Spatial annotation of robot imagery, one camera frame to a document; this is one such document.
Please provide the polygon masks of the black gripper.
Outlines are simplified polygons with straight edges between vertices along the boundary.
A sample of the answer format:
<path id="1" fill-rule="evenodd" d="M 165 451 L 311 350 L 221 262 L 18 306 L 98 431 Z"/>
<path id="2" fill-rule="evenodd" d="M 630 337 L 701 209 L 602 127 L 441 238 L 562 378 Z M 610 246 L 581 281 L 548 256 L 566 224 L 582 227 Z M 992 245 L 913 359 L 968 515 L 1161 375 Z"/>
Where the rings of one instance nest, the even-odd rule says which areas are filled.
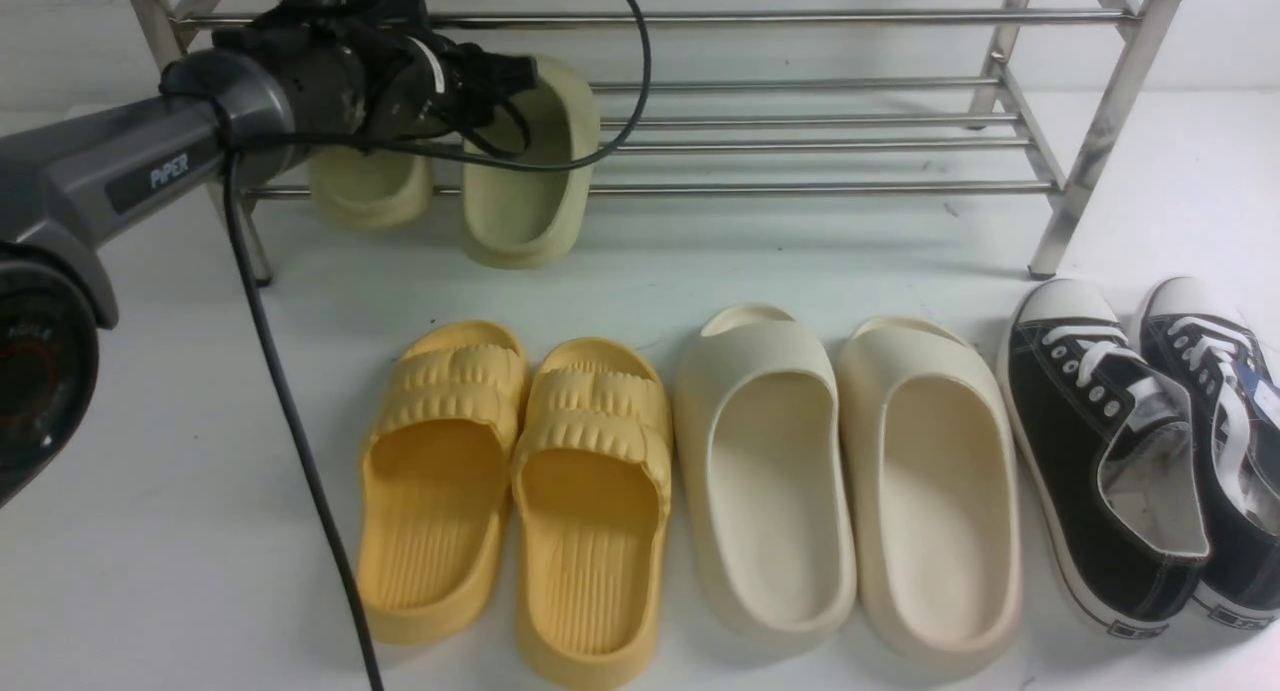
<path id="1" fill-rule="evenodd" d="M 504 56 L 430 29 L 421 0 L 346 0 L 346 44 L 361 70 L 346 125 L 381 139 L 458 134 L 500 161 L 532 147 L 516 97 L 539 88 L 531 56 Z"/>

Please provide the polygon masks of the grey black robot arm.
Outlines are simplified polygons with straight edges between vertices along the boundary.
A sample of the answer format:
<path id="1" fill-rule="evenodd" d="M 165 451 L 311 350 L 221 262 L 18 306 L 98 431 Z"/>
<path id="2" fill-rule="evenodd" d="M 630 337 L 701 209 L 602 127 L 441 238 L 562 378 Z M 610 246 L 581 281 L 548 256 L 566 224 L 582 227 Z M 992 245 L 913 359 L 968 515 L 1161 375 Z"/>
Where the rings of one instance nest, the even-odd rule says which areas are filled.
<path id="1" fill-rule="evenodd" d="M 159 93 L 1 143 L 3 499 L 70 440 L 99 375 L 99 331 L 119 311 L 99 250 L 218 180 L 310 157 L 307 134 L 378 141 L 472 132 L 538 84 L 529 56 L 422 29 L 380 29 L 365 4 L 280 0 L 210 49 L 169 63 Z"/>

